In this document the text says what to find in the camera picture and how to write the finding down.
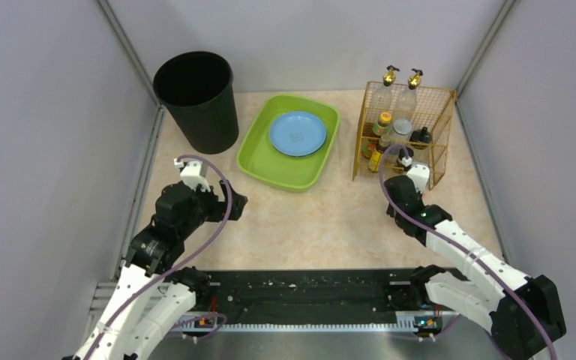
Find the black lid jar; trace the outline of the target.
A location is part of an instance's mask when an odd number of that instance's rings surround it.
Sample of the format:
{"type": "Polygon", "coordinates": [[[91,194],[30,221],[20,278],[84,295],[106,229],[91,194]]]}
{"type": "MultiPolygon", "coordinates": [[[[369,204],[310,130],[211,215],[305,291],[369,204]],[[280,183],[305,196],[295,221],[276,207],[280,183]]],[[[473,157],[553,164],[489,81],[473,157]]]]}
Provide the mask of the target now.
{"type": "Polygon", "coordinates": [[[432,144],[433,135],[428,130],[428,127],[422,127],[411,133],[409,142],[414,149],[425,150],[432,144]]]}

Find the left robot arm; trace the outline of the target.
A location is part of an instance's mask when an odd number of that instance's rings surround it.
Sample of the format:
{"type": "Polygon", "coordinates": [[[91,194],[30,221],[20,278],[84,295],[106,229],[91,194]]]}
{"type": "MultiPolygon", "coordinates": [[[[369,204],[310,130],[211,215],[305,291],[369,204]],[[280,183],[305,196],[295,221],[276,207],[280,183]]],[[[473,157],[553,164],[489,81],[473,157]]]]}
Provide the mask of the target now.
{"type": "Polygon", "coordinates": [[[98,324],[72,359],[147,359],[176,322],[205,295],[209,276],[174,262],[206,222],[237,221],[248,198],[220,181],[219,200],[204,180],[165,187],[149,225],[132,240],[98,324]]]}

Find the clear glass bottle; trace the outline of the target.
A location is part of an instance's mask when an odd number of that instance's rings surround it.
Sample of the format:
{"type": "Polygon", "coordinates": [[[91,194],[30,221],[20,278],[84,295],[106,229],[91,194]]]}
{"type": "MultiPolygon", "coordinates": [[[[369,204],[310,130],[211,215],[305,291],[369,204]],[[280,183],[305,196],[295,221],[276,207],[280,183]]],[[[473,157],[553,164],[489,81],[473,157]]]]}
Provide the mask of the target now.
{"type": "Polygon", "coordinates": [[[411,120],[416,111],[417,94],[416,89],[421,85],[423,70],[413,68],[413,75],[407,80],[406,88],[399,93],[394,105],[394,120],[411,120]]]}

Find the blue plate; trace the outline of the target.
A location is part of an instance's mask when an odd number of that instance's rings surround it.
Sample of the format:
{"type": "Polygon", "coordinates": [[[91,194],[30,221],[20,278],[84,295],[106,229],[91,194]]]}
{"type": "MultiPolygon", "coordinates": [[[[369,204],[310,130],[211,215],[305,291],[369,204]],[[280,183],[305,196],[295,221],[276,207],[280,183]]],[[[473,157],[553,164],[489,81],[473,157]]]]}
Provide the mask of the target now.
{"type": "Polygon", "coordinates": [[[317,152],[327,139],[323,121],[316,115],[292,111],[279,115],[270,125],[268,138],[281,154],[303,158],[317,152]]]}

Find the small brown cap bottle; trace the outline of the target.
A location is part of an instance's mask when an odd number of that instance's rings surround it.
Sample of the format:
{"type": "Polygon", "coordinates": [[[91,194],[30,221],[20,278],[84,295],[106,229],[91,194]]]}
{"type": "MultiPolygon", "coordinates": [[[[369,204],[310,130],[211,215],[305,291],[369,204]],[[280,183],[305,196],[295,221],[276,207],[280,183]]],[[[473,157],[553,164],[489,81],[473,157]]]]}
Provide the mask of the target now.
{"type": "Polygon", "coordinates": [[[382,136],[375,144],[374,149],[371,153],[368,169],[372,173],[377,173],[379,171],[379,166],[383,158],[386,158],[388,155],[388,147],[390,146],[391,141],[386,137],[382,136]]]}

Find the small dark spice bottle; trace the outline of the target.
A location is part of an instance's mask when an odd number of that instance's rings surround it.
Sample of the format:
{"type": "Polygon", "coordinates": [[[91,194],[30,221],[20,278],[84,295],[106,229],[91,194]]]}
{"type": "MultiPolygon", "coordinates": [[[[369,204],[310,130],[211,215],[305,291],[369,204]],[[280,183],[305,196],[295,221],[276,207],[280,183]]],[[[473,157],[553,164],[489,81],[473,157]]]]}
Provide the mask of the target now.
{"type": "Polygon", "coordinates": [[[395,163],[397,173],[405,173],[413,164],[414,152],[411,148],[402,148],[395,163]]]}

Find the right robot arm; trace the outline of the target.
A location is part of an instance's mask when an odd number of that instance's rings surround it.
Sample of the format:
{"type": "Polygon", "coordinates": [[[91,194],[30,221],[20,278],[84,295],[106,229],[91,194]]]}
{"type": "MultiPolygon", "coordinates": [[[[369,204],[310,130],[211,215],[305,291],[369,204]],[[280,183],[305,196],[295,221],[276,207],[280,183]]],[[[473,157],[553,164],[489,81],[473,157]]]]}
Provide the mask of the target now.
{"type": "Polygon", "coordinates": [[[557,359],[554,342],[566,332],[556,284],[541,274],[530,276],[492,254],[438,205],[422,195],[426,169],[380,178],[387,214],[403,232],[447,259],[462,275],[421,268],[415,288],[421,302],[444,305],[483,328],[509,359],[557,359]]]}

